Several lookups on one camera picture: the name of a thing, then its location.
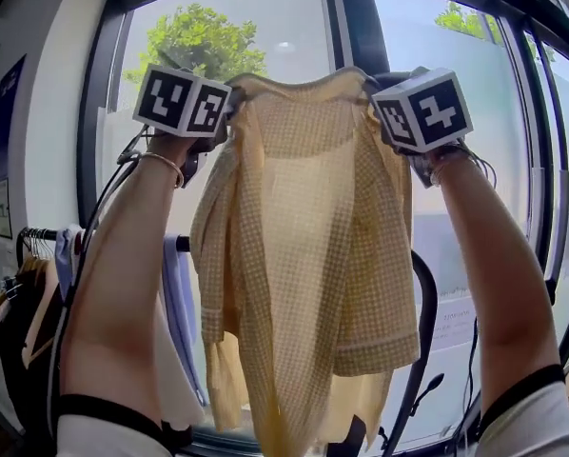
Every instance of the bracelet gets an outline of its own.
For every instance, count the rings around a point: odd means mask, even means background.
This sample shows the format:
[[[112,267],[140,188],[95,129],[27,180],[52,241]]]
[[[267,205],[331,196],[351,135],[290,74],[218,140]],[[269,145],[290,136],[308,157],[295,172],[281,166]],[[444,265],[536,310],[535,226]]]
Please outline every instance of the bracelet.
[[[464,149],[448,148],[440,152],[441,154],[436,158],[437,164],[430,172],[430,181],[436,187],[441,185],[441,173],[447,165],[458,159],[470,159],[470,154]]]
[[[171,168],[173,168],[175,171],[177,171],[178,177],[177,177],[177,182],[174,185],[174,188],[177,189],[183,185],[183,183],[185,181],[185,179],[183,177],[183,173],[181,172],[181,169],[176,164],[174,164],[172,161],[170,161],[169,159],[166,159],[166,157],[163,157],[160,154],[154,154],[153,152],[144,152],[143,154],[141,154],[140,159],[143,159],[144,157],[153,157],[155,159],[159,159],[160,161],[162,161],[165,164],[168,164]]]

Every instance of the forearm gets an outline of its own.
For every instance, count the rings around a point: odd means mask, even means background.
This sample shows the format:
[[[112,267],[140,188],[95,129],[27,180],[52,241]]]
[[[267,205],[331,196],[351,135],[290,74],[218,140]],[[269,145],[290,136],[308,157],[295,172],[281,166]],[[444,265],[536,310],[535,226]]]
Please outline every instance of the forearm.
[[[147,314],[155,308],[175,180],[172,168],[147,158],[117,194],[88,252],[71,320],[77,337],[150,348],[150,337],[130,336],[153,322]]]
[[[161,137],[150,150],[180,165],[191,143]],[[90,243],[61,366],[63,394],[130,407],[156,424],[153,323],[176,178],[175,168],[148,157],[120,189]]]
[[[480,170],[453,160],[440,181],[480,326],[485,407],[559,361],[551,306],[534,252]]]

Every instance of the green leaves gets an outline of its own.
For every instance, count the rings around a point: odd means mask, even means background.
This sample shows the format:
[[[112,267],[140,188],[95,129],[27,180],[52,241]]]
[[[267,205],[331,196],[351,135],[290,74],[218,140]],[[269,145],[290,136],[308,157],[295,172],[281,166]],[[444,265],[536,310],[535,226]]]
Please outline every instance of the green leaves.
[[[480,19],[481,17],[477,14],[476,10],[465,11],[455,2],[448,2],[445,10],[435,19],[435,24],[445,29],[455,30],[456,32],[489,41],[490,37],[485,35],[484,26],[481,24]],[[500,33],[496,19],[492,15],[485,15],[485,20],[487,21],[487,27],[490,29],[496,44],[504,46],[502,34]],[[532,38],[528,38],[528,44],[532,52],[532,57],[534,57],[534,59],[540,59],[536,43]],[[555,61],[553,50],[545,47],[545,51],[549,61]]]
[[[125,70],[124,79],[140,84],[147,65],[169,66],[170,61],[206,78],[226,81],[243,72],[265,74],[265,52],[250,49],[255,44],[257,26],[251,21],[236,26],[222,13],[199,4],[182,7],[172,15],[162,15],[147,32],[147,51],[140,54],[137,70]]]

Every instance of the blue banner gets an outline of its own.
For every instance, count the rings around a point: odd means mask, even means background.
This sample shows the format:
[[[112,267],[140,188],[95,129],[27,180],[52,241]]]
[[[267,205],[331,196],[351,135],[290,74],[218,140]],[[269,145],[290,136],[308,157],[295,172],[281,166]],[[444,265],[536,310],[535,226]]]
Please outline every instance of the blue banner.
[[[25,57],[27,56],[23,56],[0,82],[0,236],[10,239],[12,238],[8,192],[10,130],[16,92],[25,64]]]

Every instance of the cable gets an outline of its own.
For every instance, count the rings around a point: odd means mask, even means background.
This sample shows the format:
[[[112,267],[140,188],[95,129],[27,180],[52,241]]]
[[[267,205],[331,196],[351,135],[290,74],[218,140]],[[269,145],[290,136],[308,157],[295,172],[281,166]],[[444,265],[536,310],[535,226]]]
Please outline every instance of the cable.
[[[60,379],[60,353],[63,345],[63,334],[65,331],[65,327],[68,324],[69,316],[70,316],[70,307],[73,303],[73,298],[75,297],[75,293],[79,288],[80,281],[82,279],[82,273],[84,271],[84,265],[86,264],[86,258],[88,256],[88,248],[89,243],[92,237],[92,233],[96,230],[101,212],[103,208],[107,204],[109,198],[115,193],[115,191],[121,187],[124,182],[129,178],[129,176],[134,172],[136,167],[138,166],[138,162],[140,159],[140,153],[133,149],[133,147],[137,144],[139,139],[145,136],[147,132],[148,126],[145,125],[141,129],[141,131],[128,143],[128,145],[124,148],[120,157],[118,158],[118,168],[109,178],[106,186],[103,188],[101,195],[92,210],[92,214],[90,215],[90,219],[88,225],[86,227],[86,231],[82,237],[82,249],[80,252],[79,258],[79,265],[77,268],[77,273],[75,275],[74,282],[71,284],[69,291],[67,293],[67,298],[65,301],[65,305],[63,307],[63,311],[61,313],[60,320],[58,322],[58,327],[56,329],[56,333],[54,334],[54,343],[52,344],[52,351],[50,355],[49,361],[49,380],[48,380],[48,407],[47,407],[47,416],[48,416],[48,430],[49,434],[52,438],[55,439],[54,435],[54,415],[56,414],[56,404],[55,399],[57,397],[57,391],[54,389],[58,387],[58,381]]]
[[[481,159],[475,152],[473,152],[466,145],[466,143],[462,139],[458,140],[457,147],[459,149],[464,150],[470,156],[471,160],[475,163],[475,165],[479,169],[481,169],[487,180],[492,184],[492,187],[496,189],[496,186],[498,185],[498,176],[496,174],[496,170],[494,169],[494,167],[485,159]]]
[[[474,381],[473,381],[473,360],[475,359],[475,351],[477,350],[477,342],[479,340],[479,327],[477,325],[477,318],[475,318],[475,323],[473,325],[473,343],[471,344],[471,353],[468,356],[468,377],[466,378],[466,385],[464,386],[464,394],[462,395],[462,407],[464,407],[464,400],[466,399],[466,389],[470,387],[470,394],[468,398],[468,404],[466,409],[463,411],[462,420],[460,424],[454,431],[452,435],[452,443],[454,445],[454,457],[458,457],[458,442],[460,441],[460,434],[462,432],[462,426],[468,417],[471,407],[473,404],[473,391]]]

